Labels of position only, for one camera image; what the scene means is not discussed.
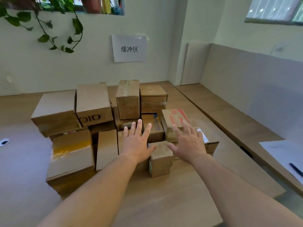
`desk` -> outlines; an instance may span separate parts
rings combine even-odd
[[[271,197],[284,193],[263,169],[249,158],[198,108],[169,82],[160,82],[169,94],[167,108],[183,108],[206,134],[220,141],[214,158]],[[108,87],[115,105],[116,87]],[[0,97],[0,137],[11,141],[0,150],[0,225],[36,226],[61,201],[45,182],[51,141],[44,138],[30,117],[42,93]],[[128,187],[114,226],[214,226],[222,222],[202,180],[191,165],[175,160],[170,175],[151,179],[135,175]]]
[[[237,145],[244,147],[303,196],[303,185],[259,144],[259,142],[283,140],[282,137],[237,110],[201,84],[178,86],[177,89]]]

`chinese text sign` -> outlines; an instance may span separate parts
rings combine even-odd
[[[112,35],[115,62],[146,61],[146,36]]]

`cardboard box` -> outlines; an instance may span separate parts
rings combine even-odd
[[[121,119],[120,120],[118,107],[113,107],[113,111],[114,111],[114,118],[115,118],[117,131],[123,131],[124,127],[126,127],[126,126],[130,129],[132,122],[136,122],[136,126],[137,126],[138,119]]]
[[[98,144],[99,132],[110,131],[110,130],[114,130],[114,129],[116,129],[114,121],[103,122],[103,123],[89,126],[93,145]]]
[[[163,141],[148,144],[148,147],[157,145],[156,150],[149,157],[149,173],[152,178],[170,173],[174,155],[167,147],[167,143],[167,141]]]
[[[76,112],[82,126],[114,120],[106,83],[78,85]]]
[[[147,139],[147,143],[157,143],[164,141],[164,130],[161,126],[159,116],[157,114],[143,114],[141,116],[143,131],[146,129],[147,125],[151,123],[151,132]]]
[[[62,136],[62,135],[67,135],[67,134],[71,134],[71,133],[83,131],[83,130],[86,130],[86,129],[87,129],[87,126],[81,127],[79,130],[69,131],[69,132],[65,132],[65,133],[63,133],[63,134],[58,134],[58,135],[53,135],[53,136],[50,136],[49,138],[50,138],[51,141],[53,141],[54,138],[60,137],[60,136]]]
[[[184,111],[182,109],[167,109],[162,110],[162,113],[158,113],[158,115],[165,132],[166,140],[170,143],[178,142],[177,136],[172,130],[172,125],[174,124],[183,132],[182,121],[184,120],[187,124],[190,124]]]
[[[75,93],[75,90],[70,90],[42,96],[32,114],[32,121],[44,137],[81,128],[75,113]]]
[[[120,119],[140,118],[140,90],[138,80],[120,80],[116,93]]]
[[[191,125],[198,131],[201,131],[203,133],[203,131],[201,130],[201,128],[199,128],[196,124],[196,122],[194,120],[190,120]],[[208,154],[213,154],[214,151],[216,150],[217,146],[219,145],[219,139],[211,134],[208,134],[207,137],[206,135],[203,133],[203,141],[204,141],[204,145],[205,145],[205,149],[206,152]]]
[[[104,169],[117,156],[117,130],[99,132],[96,171]]]
[[[160,85],[140,86],[141,113],[157,113],[166,109],[168,94]]]
[[[95,175],[89,130],[54,138],[46,182],[60,195],[75,191]]]
[[[118,137],[118,150],[119,150],[119,154],[121,154],[123,152],[124,131],[118,131],[117,137]],[[147,159],[147,160],[139,163],[136,166],[135,171],[147,171],[148,167],[149,167],[149,161]]]

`pen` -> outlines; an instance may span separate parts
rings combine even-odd
[[[300,171],[294,164],[290,163],[290,166],[299,174],[303,177],[302,171]]]

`window frame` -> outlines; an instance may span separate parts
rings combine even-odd
[[[297,26],[303,26],[303,22],[300,21],[294,21],[294,18],[297,16],[298,11],[300,8],[303,7],[303,0],[301,0],[297,7],[295,8],[291,20],[268,20],[268,19],[260,19],[260,18],[252,18],[252,17],[246,17],[244,23],[256,23],[256,24],[278,24],[278,25],[297,25]]]

